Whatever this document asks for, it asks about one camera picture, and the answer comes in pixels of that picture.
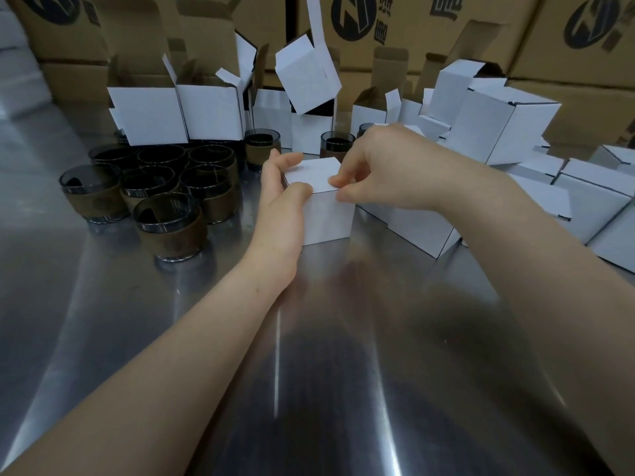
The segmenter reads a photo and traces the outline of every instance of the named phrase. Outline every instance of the person's right arm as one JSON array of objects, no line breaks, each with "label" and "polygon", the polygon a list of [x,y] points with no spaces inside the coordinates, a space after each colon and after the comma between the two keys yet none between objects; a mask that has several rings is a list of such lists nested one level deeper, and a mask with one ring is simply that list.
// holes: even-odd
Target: person's right arm
[{"label": "person's right arm", "polygon": [[330,182],[341,187],[340,201],[433,210],[454,225],[607,464],[617,475],[633,473],[630,284],[511,177],[402,126],[372,127]]}]

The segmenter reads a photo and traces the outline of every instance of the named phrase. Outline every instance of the stainless steel table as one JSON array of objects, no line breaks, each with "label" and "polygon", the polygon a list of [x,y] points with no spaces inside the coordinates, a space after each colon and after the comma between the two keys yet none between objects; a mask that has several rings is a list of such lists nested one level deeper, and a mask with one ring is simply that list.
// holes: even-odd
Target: stainless steel table
[{"label": "stainless steel table", "polygon": [[[87,226],[57,183],[112,141],[104,108],[0,125],[0,467],[174,324],[238,261],[257,215],[181,264],[130,218]],[[189,473],[602,474],[469,250],[435,261],[357,209],[350,239],[307,246]]]}]

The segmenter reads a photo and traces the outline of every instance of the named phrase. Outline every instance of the hand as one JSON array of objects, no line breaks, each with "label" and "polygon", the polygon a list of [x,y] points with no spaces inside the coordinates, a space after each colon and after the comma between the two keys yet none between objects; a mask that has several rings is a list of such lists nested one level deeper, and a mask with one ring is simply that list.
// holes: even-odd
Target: hand
[{"label": "hand", "polygon": [[270,275],[280,275],[287,287],[298,268],[298,258],[304,241],[302,208],[313,194],[307,183],[292,183],[282,187],[282,172],[302,161],[300,152],[285,153],[272,149],[262,166],[258,220],[247,253],[248,259],[266,264]]},{"label": "hand", "polygon": [[402,209],[441,211],[474,178],[493,170],[400,124],[371,127],[355,141],[329,183],[337,200],[379,202]]}]

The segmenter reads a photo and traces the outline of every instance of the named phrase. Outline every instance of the person's right hand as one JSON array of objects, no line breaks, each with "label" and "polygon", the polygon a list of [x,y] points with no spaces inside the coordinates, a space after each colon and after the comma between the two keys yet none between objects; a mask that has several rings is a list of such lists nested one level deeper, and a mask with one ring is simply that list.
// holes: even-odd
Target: person's right hand
[{"label": "person's right hand", "polygon": [[440,211],[457,188],[475,179],[487,183],[496,176],[491,172],[496,171],[392,124],[370,127],[357,139],[329,183],[340,189],[340,202]]}]

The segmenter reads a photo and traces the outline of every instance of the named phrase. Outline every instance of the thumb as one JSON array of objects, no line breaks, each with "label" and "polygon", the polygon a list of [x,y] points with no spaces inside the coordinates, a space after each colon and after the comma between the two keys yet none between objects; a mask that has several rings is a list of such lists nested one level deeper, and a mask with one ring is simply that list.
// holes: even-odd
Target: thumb
[{"label": "thumb", "polygon": [[338,202],[350,202],[352,204],[363,204],[365,202],[374,202],[372,196],[373,175],[363,179],[361,182],[350,183],[337,191],[335,196]]},{"label": "thumb", "polygon": [[301,209],[309,197],[313,194],[313,187],[308,183],[294,182],[280,196],[287,203]]}]

